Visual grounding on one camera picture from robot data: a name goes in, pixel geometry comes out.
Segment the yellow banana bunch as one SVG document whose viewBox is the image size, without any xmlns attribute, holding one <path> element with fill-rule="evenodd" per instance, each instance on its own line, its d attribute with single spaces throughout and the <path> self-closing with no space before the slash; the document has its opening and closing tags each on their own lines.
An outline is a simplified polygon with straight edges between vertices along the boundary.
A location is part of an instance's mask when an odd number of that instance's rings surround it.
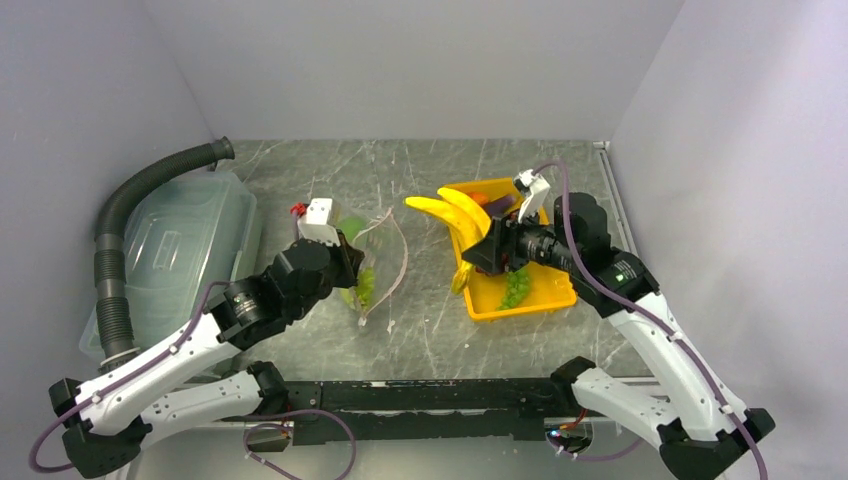
<svg viewBox="0 0 848 480">
<path fill-rule="evenodd" d="M 467 287 L 475 269 L 472 263 L 463 259 L 462 254 L 486 237 L 491 227 L 491 217 L 471 196 L 459 190 L 442 186 L 437 190 L 437 195 L 438 199 L 409 196 L 404 199 L 404 204 L 448 227 L 459 248 L 457 268 L 450 289 L 453 294 L 459 295 Z"/>
</svg>

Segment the dark purple eggplant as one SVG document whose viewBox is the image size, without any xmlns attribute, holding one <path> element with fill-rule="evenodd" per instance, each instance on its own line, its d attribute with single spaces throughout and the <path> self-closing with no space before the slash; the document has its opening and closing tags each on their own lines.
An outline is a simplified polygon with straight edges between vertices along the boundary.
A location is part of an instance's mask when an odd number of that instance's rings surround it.
<svg viewBox="0 0 848 480">
<path fill-rule="evenodd" d="M 522 199 L 513 194 L 503 195 L 483 205 L 483 210 L 492 218 L 503 217 L 520 207 Z"/>
</svg>

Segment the celery stalk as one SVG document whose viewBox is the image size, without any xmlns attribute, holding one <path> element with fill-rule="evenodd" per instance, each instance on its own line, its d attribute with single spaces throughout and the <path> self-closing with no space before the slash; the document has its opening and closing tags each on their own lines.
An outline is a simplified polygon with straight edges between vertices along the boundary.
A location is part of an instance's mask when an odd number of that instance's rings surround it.
<svg viewBox="0 0 848 480">
<path fill-rule="evenodd" d="M 358 277 L 358 284 L 353 290 L 342 290 L 340 295 L 346 305 L 354 310 L 368 311 L 372 306 L 375 287 L 375 272 L 373 267 L 364 268 Z"/>
</svg>

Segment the clear zip top bag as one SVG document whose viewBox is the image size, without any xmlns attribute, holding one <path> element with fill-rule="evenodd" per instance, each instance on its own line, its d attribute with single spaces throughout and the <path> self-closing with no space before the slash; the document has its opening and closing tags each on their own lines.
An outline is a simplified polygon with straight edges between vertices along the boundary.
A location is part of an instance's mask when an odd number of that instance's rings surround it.
<svg viewBox="0 0 848 480">
<path fill-rule="evenodd" d="M 385 211 L 368 211 L 345 209 L 339 221 L 348 216 L 359 216 L 367 220 L 367 226 L 354 239 L 351 246 L 364 252 L 360 272 L 366 267 L 373 267 L 375 272 L 375 287 L 372 306 L 368 311 L 352 309 L 346 305 L 339 289 L 335 295 L 356 319 L 360 327 L 364 327 L 378 306 L 387 302 L 402 282 L 409 261 L 409 248 L 405 235 L 402 233 L 391 208 Z"/>
</svg>

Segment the red mango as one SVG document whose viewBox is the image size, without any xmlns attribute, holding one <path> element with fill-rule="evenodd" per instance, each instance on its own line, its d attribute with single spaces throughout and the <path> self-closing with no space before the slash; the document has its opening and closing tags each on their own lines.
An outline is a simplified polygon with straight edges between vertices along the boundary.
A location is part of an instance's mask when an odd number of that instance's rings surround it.
<svg viewBox="0 0 848 480">
<path fill-rule="evenodd" d="M 468 197 L 482 208 L 492 202 L 492 199 L 488 195 L 481 192 L 470 192 L 468 193 Z"/>
</svg>

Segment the green bumpy citrus fruit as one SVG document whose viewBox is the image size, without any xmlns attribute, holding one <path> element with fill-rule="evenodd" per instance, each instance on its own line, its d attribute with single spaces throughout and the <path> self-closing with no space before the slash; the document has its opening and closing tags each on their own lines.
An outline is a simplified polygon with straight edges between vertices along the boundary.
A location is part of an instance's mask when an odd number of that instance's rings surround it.
<svg viewBox="0 0 848 480">
<path fill-rule="evenodd" d="M 367 220 L 359 216 L 348 216 L 341 219 L 336 225 L 342 232 L 346 241 L 352 243 L 357 235 L 366 228 Z"/>
</svg>

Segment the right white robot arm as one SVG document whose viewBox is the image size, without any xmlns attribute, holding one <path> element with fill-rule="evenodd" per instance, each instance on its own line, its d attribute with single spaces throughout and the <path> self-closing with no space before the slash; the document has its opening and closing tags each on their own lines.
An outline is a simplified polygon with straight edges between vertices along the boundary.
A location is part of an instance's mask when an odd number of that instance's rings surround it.
<svg viewBox="0 0 848 480">
<path fill-rule="evenodd" d="M 659 400 L 576 357 L 551 375 L 551 401 L 574 415 L 600 413 L 656 449 L 677 479 L 716 479 L 751 452 L 767 476 L 757 445 L 776 424 L 749 408 L 706 365 L 672 314 L 659 284 L 634 254 L 611 243 L 607 213 L 587 193 L 560 196 L 551 225 L 494 217 L 485 237 L 462 251 L 490 275 L 535 263 L 569 275 L 578 297 L 635 349 L 665 392 Z"/>
</svg>

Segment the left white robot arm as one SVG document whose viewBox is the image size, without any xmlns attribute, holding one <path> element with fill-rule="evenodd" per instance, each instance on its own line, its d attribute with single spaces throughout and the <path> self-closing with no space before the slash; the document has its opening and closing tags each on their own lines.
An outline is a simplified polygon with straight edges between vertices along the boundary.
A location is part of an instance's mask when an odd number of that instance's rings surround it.
<svg viewBox="0 0 848 480">
<path fill-rule="evenodd" d="M 262 273 L 217 283 L 218 295 L 205 297 L 186 324 L 139 357 L 93 380 L 55 383 L 49 393 L 69 467 L 98 478 L 180 431 L 229 417 L 272 420 L 291 410 L 285 381 L 271 362 L 181 386 L 284 332 L 334 289 L 356 286 L 364 258 L 344 239 L 336 245 L 298 240 Z"/>
</svg>

